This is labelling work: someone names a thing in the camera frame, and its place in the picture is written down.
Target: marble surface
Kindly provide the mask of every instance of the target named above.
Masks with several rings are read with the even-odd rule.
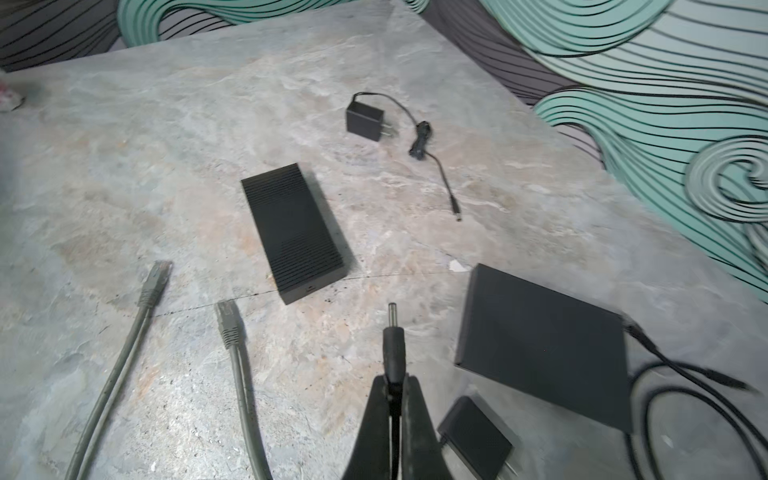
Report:
[[[0,477],[61,478],[152,262],[170,285],[89,478],[250,478],[212,304],[237,299],[277,479],[338,478],[381,372],[386,305],[434,423],[476,392],[519,437],[519,478],[631,478],[621,434],[452,365],[478,262],[635,318],[673,358],[768,392],[768,307],[642,207],[400,0],[361,0],[19,71],[0,114]],[[347,134],[355,91],[435,129]],[[240,179],[298,162],[351,269],[284,306]],[[648,355],[627,342],[633,367]],[[657,376],[654,382],[674,380]],[[765,432],[765,399],[730,394]],[[668,478],[753,475],[705,406],[655,412]],[[471,478],[446,452],[456,478]]]

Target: wave pattern wallpaper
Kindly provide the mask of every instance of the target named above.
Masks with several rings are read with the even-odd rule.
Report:
[[[15,0],[0,66],[347,0]],[[766,0],[403,0],[768,302]]]

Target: power adapter cable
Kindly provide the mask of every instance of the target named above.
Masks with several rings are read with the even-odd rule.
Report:
[[[754,463],[755,468],[758,474],[760,475],[760,478],[762,480],[768,480],[768,474],[766,473],[766,467],[763,464],[763,460],[761,459],[760,454],[754,448],[752,442],[750,441],[749,436],[744,431],[744,428],[742,427],[742,425],[746,427],[747,430],[749,430],[752,436],[755,439],[757,439],[757,441],[762,445],[762,447],[768,452],[768,440],[766,440],[765,435],[763,435],[763,433],[761,433],[760,430],[758,430],[757,427],[731,401],[725,398],[723,394],[721,394],[720,392],[712,388],[712,386],[706,384],[703,380],[697,378],[696,376],[691,375],[688,371],[699,373],[705,378],[712,380],[715,383],[718,383],[722,386],[730,387],[732,389],[739,389],[743,391],[754,391],[754,389],[750,387],[748,384],[746,384],[745,382],[739,379],[735,379],[732,376],[727,375],[725,373],[721,373],[716,370],[712,370],[708,368],[703,368],[690,363],[674,362],[668,359],[663,353],[661,353],[658,347],[656,347],[656,344],[643,331],[640,325],[638,325],[633,320],[626,319],[624,324],[624,331],[627,332],[632,338],[637,340],[648,352],[654,354],[659,359],[659,361],[657,362],[652,362],[647,364],[646,366],[643,366],[640,370],[638,370],[634,374],[634,376],[630,380],[630,395],[634,391],[635,386],[639,383],[640,379],[646,373],[660,367],[669,367],[673,371],[675,371],[677,374],[679,374],[686,380],[692,382],[694,385],[698,386],[699,388],[703,389],[706,393],[708,393],[711,397],[714,398],[713,399],[710,396],[706,396],[703,393],[698,392],[696,390],[689,389],[686,387],[678,387],[678,386],[661,387],[647,394],[642,404],[643,405],[642,439],[643,439],[645,454],[648,459],[648,465],[650,466],[650,470],[653,473],[656,480],[663,480],[664,477],[662,477],[661,475],[661,471],[658,465],[658,460],[656,459],[653,444],[651,442],[650,408],[656,399],[658,399],[661,396],[669,395],[672,393],[688,395],[695,399],[698,399],[701,402],[706,403],[715,412],[717,412],[720,416],[722,416],[726,420],[726,422],[728,422],[728,424],[733,428],[733,430],[739,436],[739,439],[741,440],[741,442],[744,444],[744,447],[747,453],[749,453],[750,458],[752,459],[752,462]],[[634,473],[634,476],[637,478],[637,480],[644,480],[644,477],[640,470],[640,464],[637,461],[637,454],[635,452],[634,445],[632,443],[632,436],[628,433],[624,434],[624,444],[627,448],[627,457],[629,458],[629,462],[632,467],[632,472]]]
[[[235,390],[237,391],[237,409],[240,411],[240,427],[243,429],[253,477],[256,480],[272,480],[270,466],[264,455],[261,435],[255,422],[256,412],[251,411],[246,400],[243,359],[240,357],[243,348],[243,335],[240,330],[240,324],[243,320],[240,317],[240,311],[234,300],[227,300],[216,304],[216,315],[219,320],[219,332],[224,341],[224,348],[230,352]]]
[[[146,318],[149,317],[152,309],[157,305],[157,301],[160,299],[160,295],[163,293],[166,284],[168,283],[168,277],[170,277],[170,268],[172,263],[168,261],[158,261],[152,266],[152,270],[149,272],[149,277],[144,281],[144,285],[141,287],[141,295],[139,296],[139,313],[136,315],[136,320],[131,327],[131,331],[128,333],[128,337],[125,339],[123,349],[120,351],[118,359],[112,367],[112,371],[107,378],[107,382],[104,384],[104,388],[101,389],[101,394],[96,400],[96,405],[91,416],[88,417],[88,423],[85,424],[85,430],[80,435],[80,441],[74,449],[72,460],[69,462],[69,468],[67,468],[67,474],[65,480],[77,480],[80,475],[80,470],[83,465],[83,458],[88,450],[88,445],[91,443],[91,437],[96,430],[101,415],[104,412],[104,407],[109,401],[109,397],[112,394],[114,386],[118,383],[120,374],[123,372],[125,362],[131,354],[131,351],[136,345],[136,340],[139,336],[141,328],[144,326]]]
[[[408,118],[411,119],[411,122],[413,123],[413,126],[416,130],[416,139],[413,142],[413,145],[411,146],[411,149],[408,151],[408,155],[411,157],[414,157],[416,160],[424,160],[424,157],[430,157],[433,159],[436,163],[438,168],[440,169],[440,177],[442,177],[442,182],[445,184],[445,189],[448,191],[448,197],[451,202],[451,210],[453,211],[453,214],[456,215],[456,221],[460,222],[462,221],[462,209],[458,205],[458,200],[456,200],[456,197],[454,197],[453,192],[451,191],[451,186],[448,183],[448,179],[445,177],[445,171],[442,168],[442,164],[440,163],[440,160],[433,154],[430,154],[426,150],[427,141],[432,136],[432,126],[429,124],[428,121],[416,121],[416,117],[413,116],[410,110],[406,108],[403,104],[401,104],[399,101],[397,101],[394,97],[382,94],[374,91],[359,91],[356,94],[352,96],[352,101],[349,103],[349,108],[347,109],[347,130],[350,130],[349,127],[349,113],[353,109],[353,105],[356,104],[356,100],[358,97],[361,97],[363,95],[376,95],[379,97],[388,98],[390,101],[392,101],[395,105],[400,107],[402,111],[408,115]],[[380,111],[377,108],[372,108],[369,105],[364,104],[357,104],[358,108],[362,110],[362,117],[363,121],[366,121],[366,123],[369,123],[370,125],[363,128],[364,132],[355,132],[358,134],[362,134],[364,137],[372,138],[373,140],[378,140],[379,135],[381,134],[380,131],[377,131],[376,128],[379,130],[381,129],[382,125],[382,116],[383,112]],[[353,111],[353,114],[360,115],[361,112]]]

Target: table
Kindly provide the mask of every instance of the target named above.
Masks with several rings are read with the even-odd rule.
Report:
[[[519,437],[519,478],[631,478],[620,433],[452,365],[485,263],[632,316],[673,358],[768,391],[768,308],[400,0],[361,0],[8,76],[0,115],[0,465],[60,478],[154,260],[170,285],[90,478],[250,478],[212,305],[237,299],[275,478],[338,478],[398,303],[437,424],[477,392]],[[456,222],[413,132],[347,134],[355,91],[435,130]],[[284,306],[240,180],[298,162],[333,212],[347,278]],[[630,364],[648,355],[627,340]],[[649,381],[664,380],[656,378]],[[768,431],[764,399],[732,395]],[[753,475],[689,399],[654,417],[668,478]],[[446,452],[456,478],[471,478]]]

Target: gray cable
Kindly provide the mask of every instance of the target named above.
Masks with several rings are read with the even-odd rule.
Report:
[[[256,416],[255,412],[248,409],[248,401],[245,394],[245,383],[243,382],[243,360],[240,358],[240,311],[234,300],[227,300],[216,304],[216,313],[219,319],[219,331],[224,341],[224,348],[230,351],[230,361],[232,362],[232,373],[235,378],[235,390],[237,391],[237,409],[240,411],[240,427],[243,429],[245,437],[245,446],[248,451],[250,468],[253,471],[253,477],[256,480],[272,480],[270,466],[264,455],[264,447],[261,443],[261,435],[254,428],[253,419],[250,415]]]
[[[133,350],[136,344],[136,339],[139,336],[141,327],[144,325],[147,314],[160,298],[160,294],[162,293],[163,288],[165,288],[169,276],[170,262],[154,263],[152,271],[141,289],[141,295],[139,297],[139,313],[136,315],[136,320],[134,320],[134,325],[131,327],[128,337],[125,339],[123,349],[120,351],[118,359],[114,362],[114,367],[112,367],[109,378],[107,378],[104,388],[101,389],[101,394],[98,396],[98,400],[96,400],[96,405],[94,406],[93,411],[91,411],[91,416],[88,417],[88,423],[85,425],[85,430],[83,430],[82,435],[80,435],[80,441],[78,442],[78,446],[74,449],[72,460],[69,462],[69,468],[67,468],[65,480],[77,480],[80,475],[85,452],[88,450],[88,445],[91,443],[91,437],[96,430],[96,425],[98,425],[99,420],[101,420],[101,414],[104,412],[104,407],[107,405],[112,390],[118,382],[120,374],[123,372],[125,362],[128,360],[131,350]]]

